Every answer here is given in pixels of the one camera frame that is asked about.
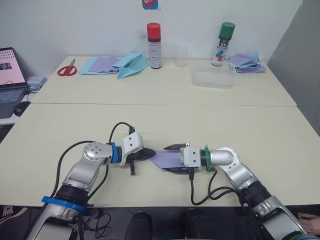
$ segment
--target laptop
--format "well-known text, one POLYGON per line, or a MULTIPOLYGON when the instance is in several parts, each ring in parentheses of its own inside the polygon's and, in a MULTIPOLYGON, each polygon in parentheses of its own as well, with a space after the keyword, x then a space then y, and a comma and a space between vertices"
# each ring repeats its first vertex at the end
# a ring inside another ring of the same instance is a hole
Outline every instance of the laptop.
POLYGON ((10 118, 28 85, 12 47, 0 48, 0 119, 10 118))

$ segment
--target person's hand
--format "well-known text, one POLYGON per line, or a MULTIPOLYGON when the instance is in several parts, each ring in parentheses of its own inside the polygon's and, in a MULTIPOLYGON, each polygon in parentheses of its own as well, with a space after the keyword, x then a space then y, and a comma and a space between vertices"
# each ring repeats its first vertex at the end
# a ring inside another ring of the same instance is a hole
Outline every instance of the person's hand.
POLYGON ((320 235, 320 216, 298 212, 298 219, 309 235, 320 235))

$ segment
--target plastic cup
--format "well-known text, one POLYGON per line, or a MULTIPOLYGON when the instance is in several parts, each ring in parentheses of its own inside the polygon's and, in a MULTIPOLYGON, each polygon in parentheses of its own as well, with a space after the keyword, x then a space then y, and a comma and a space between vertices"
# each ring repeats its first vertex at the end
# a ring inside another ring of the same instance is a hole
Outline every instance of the plastic cup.
POLYGON ((188 45, 177 43, 174 51, 174 65, 181 68, 187 65, 188 60, 188 45))

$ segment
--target white table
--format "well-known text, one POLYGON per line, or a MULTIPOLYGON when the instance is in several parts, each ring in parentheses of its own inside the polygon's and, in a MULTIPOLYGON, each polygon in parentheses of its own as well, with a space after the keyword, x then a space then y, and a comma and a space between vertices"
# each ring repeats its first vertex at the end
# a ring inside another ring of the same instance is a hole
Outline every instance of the white table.
MULTIPOLYGON (((34 96, 36 94, 31 92, 29 94, 29 97, 28 95, 24 95, 24 97, 22 98, 21 102, 25 102, 25 101, 32 101, 34 96)), ((11 117, 8 117, 8 118, 1 118, 0 119, 0 125, 12 125, 12 124, 15 124, 17 122, 17 120, 19 119, 20 117, 19 116, 16 116, 14 113, 11 115, 11 117)))
MULTIPOLYGON (((120 121, 135 126, 145 147, 155 150, 185 142, 231 147, 283 204, 320 201, 320 139, 296 107, 32 103, 0 144, 0 204, 42 205, 42 197, 54 187, 61 153, 82 140, 107 142, 120 121)), ((127 127, 121 126, 113 140, 119 144, 126 134, 127 127)), ((80 159, 83 147, 65 157, 60 181, 80 159)), ((162 172, 149 160, 135 168, 136 176, 130 176, 128 166, 112 165, 106 183, 89 202, 96 207, 192 206, 188 176, 162 172)), ((104 171, 102 167, 96 183, 104 171)), ((196 201, 207 193, 211 176, 195 174, 196 201)), ((222 170, 214 183, 219 186, 230 186, 222 170)), ((204 204, 238 205, 232 194, 204 204)))
MULTIPOLYGON (((89 57, 69 56, 58 67, 75 58, 78 70, 89 57)), ((55 71, 35 97, 35 103, 122 104, 166 106, 296 106, 271 70, 265 73, 238 73, 230 89, 199 87, 192 84, 191 68, 214 67, 211 61, 190 60, 176 67, 164 59, 163 67, 150 67, 138 74, 117 79, 116 75, 58 76, 55 71)))

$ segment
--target computer mouse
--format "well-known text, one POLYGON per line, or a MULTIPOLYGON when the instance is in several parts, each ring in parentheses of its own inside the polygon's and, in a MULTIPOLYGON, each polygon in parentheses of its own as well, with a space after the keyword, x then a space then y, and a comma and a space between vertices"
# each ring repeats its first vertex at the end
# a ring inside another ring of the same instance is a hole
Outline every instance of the computer mouse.
POLYGON ((20 103, 18 103, 17 105, 15 105, 14 109, 13 109, 13 113, 20 117, 24 111, 26 110, 26 108, 29 106, 31 102, 29 101, 22 101, 20 103))

